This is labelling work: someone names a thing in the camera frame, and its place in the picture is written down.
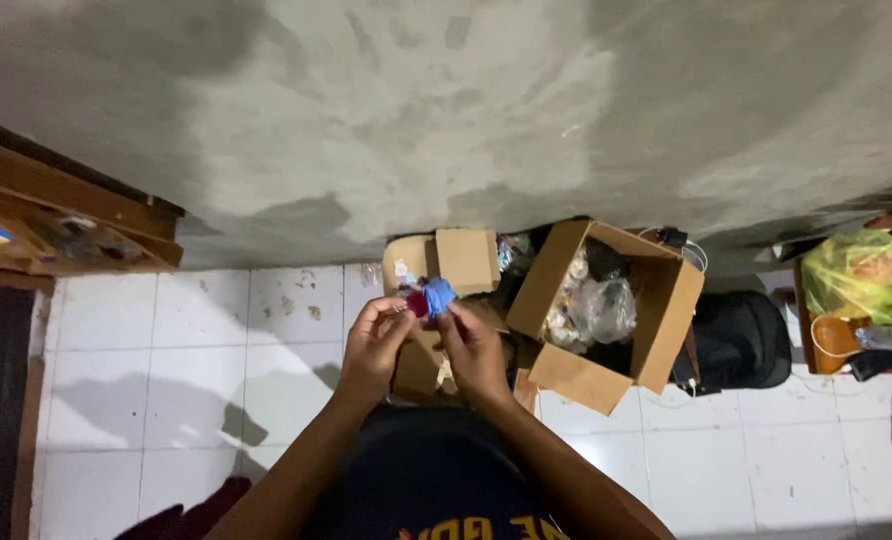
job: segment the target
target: black backpack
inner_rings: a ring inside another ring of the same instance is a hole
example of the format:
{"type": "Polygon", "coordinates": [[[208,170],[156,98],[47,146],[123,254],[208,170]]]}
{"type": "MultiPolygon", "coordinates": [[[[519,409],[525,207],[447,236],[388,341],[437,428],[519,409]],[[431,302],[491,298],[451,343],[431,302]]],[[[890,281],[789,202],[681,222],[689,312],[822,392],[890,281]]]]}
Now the black backpack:
{"type": "Polygon", "coordinates": [[[703,294],[692,317],[700,383],[696,396],[736,388],[773,388],[792,372],[782,313],[755,291],[703,294]]]}

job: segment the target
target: green plastic bag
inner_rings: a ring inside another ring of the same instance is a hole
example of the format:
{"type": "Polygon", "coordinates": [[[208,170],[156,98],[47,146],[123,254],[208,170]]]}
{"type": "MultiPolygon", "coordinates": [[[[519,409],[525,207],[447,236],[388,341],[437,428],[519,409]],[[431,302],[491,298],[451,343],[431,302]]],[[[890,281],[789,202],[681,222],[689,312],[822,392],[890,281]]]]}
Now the green plastic bag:
{"type": "Polygon", "coordinates": [[[816,315],[892,324],[892,236],[835,234],[802,260],[806,307],[816,315]]]}

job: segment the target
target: hand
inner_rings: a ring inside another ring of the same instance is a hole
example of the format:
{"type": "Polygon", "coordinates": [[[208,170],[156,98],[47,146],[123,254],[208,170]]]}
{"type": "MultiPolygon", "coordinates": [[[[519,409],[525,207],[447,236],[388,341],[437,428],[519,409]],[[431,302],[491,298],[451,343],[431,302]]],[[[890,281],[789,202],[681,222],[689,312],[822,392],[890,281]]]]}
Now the hand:
{"type": "Polygon", "coordinates": [[[336,393],[379,403],[396,369],[396,352],[414,325],[416,315],[405,300],[369,300],[349,329],[336,393]]]}
{"type": "Polygon", "coordinates": [[[515,401],[499,332],[457,301],[448,310],[436,315],[436,326],[459,390],[474,407],[515,401]]]}

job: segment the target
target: white tile floor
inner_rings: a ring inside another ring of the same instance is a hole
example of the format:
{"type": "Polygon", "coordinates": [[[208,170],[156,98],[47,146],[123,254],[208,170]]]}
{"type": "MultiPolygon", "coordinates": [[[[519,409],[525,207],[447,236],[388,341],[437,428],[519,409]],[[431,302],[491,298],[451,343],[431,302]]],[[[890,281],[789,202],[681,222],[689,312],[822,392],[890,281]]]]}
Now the white tile floor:
{"type": "MultiPolygon", "coordinates": [[[[60,281],[45,331],[31,537],[109,538],[230,474],[258,479],[331,395],[360,265],[60,281]]],[[[538,415],[683,536],[892,521],[892,377],[796,366],[779,388],[633,388],[538,415]]]]}

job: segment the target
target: navy t-shirt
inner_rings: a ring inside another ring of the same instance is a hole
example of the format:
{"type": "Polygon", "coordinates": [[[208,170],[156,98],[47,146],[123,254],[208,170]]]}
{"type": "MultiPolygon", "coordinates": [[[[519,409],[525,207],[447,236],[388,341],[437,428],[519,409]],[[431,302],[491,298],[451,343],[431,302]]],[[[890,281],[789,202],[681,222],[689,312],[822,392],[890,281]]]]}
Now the navy t-shirt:
{"type": "Polygon", "coordinates": [[[381,406],[302,538],[562,540],[499,433],[453,407],[381,406]]]}

